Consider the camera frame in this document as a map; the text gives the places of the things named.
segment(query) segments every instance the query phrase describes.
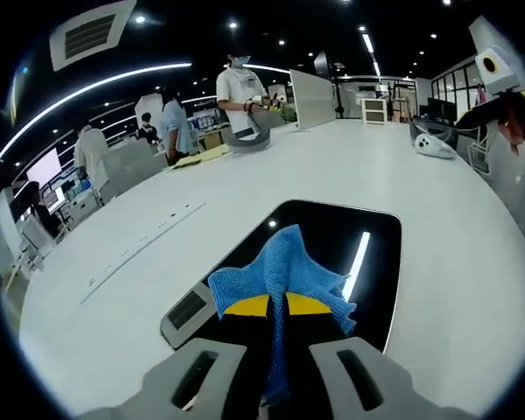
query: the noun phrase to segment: person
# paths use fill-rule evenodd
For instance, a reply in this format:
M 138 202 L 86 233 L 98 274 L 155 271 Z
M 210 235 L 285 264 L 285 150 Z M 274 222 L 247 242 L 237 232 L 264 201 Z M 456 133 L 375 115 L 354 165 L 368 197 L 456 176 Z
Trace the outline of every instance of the person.
M 158 131 L 151 125 L 151 114 L 142 114 L 142 127 L 138 131 L 138 138 L 145 138 L 150 146 L 158 144 Z
M 54 214 L 50 214 L 45 205 L 42 204 L 39 182 L 30 181 L 26 188 L 31 214 L 41 222 L 43 228 L 45 228 L 46 232 L 52 236 L 52 238 L 56 238 L 60 233 L 62 224 L 59 218 Z
M 80 177 L 87 175 L 94 188 L 100 188 L 105 181 L 102 171 L 98 171 L 103 156 L 109 152 L 107 141 L 100 129 L 85 125 L 74 148 L 74 166 L 80 170 Z
M 159 123 L 160 140 L 164 145 L 169 166 L 175 165 L 192 151 L 193 140 L 186 111 L 176 90 L 165 87 L 162 90 L 164 109 Z
M 252 140 L 259 130 L 249 114 L 263 109 L 260 101 L 267 93 L 258 76 L 245 67 L 250 56 L 244 50 L 236 47 L 227 59 L 228 67 L 216 81 L 218 106 L 226 111 L 235 136 L 240 140 Z

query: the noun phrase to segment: curved white desk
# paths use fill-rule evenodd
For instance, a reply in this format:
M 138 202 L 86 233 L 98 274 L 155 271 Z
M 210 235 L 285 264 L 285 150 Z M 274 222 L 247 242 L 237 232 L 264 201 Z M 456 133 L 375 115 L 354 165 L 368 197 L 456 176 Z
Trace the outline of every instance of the curved white desk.
M 417 155 L 406 125 L 336 121 L 273 132 L 271 146 L 162 172 L 70 234 L 30 282 L 23 349 L 73 414 L 122 403 L 172 350 L 164 314 L 274 208 L 307 199 L 396 214 L 401 282 L 387 355 L 434 403 L 480 414 L 525 361 L 525 241 L 460 160 Z M 206 202 L 116 272 L 86 282 L 156 214 Z

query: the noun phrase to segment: ceiling vent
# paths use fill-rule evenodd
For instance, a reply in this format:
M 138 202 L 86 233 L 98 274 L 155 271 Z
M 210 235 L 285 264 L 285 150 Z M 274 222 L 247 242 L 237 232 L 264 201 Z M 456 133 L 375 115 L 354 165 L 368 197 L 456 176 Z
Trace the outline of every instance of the ceiling vent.
M 107 4 L 59 26 L 49 40 L 54 71 L 118 46 L 136 4 L 137 0 Z

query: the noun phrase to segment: face mask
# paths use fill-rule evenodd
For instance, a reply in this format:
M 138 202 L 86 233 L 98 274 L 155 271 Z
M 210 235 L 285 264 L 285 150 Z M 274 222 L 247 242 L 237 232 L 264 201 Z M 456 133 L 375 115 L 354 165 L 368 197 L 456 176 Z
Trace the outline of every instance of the face mask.
M 231 61 L 234 67 L 243 67 L 251 60 L 250 55 L 244 55 L 243 57 L 234 57 Z

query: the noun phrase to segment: black ceiling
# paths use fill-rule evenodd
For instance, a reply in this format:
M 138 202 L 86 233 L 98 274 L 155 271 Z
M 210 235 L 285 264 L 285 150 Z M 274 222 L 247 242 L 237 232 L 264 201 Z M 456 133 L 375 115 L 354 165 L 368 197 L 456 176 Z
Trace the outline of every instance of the black ceiling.
M 35 3 L 16 3 L 16 15 L 26 14 L 31 20 L 20 19 L 21 26 L 12 28 L 23 33 L 23 37 L 12 37 L 12 46 L 6 50 L 9 55 L 0 63 L 5 70 L 0 73 L 0 81 L 4 81 L 0 86 L 7 85 L 20 63 L 26 64 L 29 71 L 23 74 L 26 84 L 15 127 L 0 118 L 0 149 L 47 105 L 91 82 L 150 65 L 190 61 L 192 67 L 122 80 L 70 101 L 31 128 L 8 151 L 0 164 L 0 184 L 15 176 L 18 168 L 14 162 L 22 162 L 23 166 L 23 162 L 82 119 L 105 112 L 104 102 L 136 101 L 170 78 L 179 85 L 184 99 L 202 96 L 202 92 L 214 95 L 215 78 L 232 40 L 228 29 L 232 20 L 240 26 L 235 36 L 247 41 L 253 64 L 310 72 L 312 59 L 307 54 L 326 50 L 330 60 L 346 66 L 344 73 L 374 74 L 358 32 L 358 27 L 365 25 L 382 74 L 407 76 L 412 70 L 413 76 L 431 78 L 475 53 L 467 28 L 479 15 L 476 3 L 456 0 L 451 7 L 444 6 L 441 0 L 138 0 L 134 13 L 146 16 L 145 24 L 136 25 L 132 18 L 118 47 L 55 73 L 48 47 L 50 30 L 83 11 L 108 3 L 113 2 L 47 2 L 41 13 L 36 13 L 39 7 Z M 433 32 L 438 35 L 435 40 L 430 36 Z M 286 44 L 280 46 L 279 39 Z M 425 51 L 425 55 L 419 55 L 420 51 Z M 287 80 L 285 74 L 258 73 L 263 83 Z M 0 94 L 2 108 L 5 94 Z M 133 112 L 133 107 L 129 107 L 110 115 L 106 124 Z M 75 135 L 66 140 L 73 144 Z

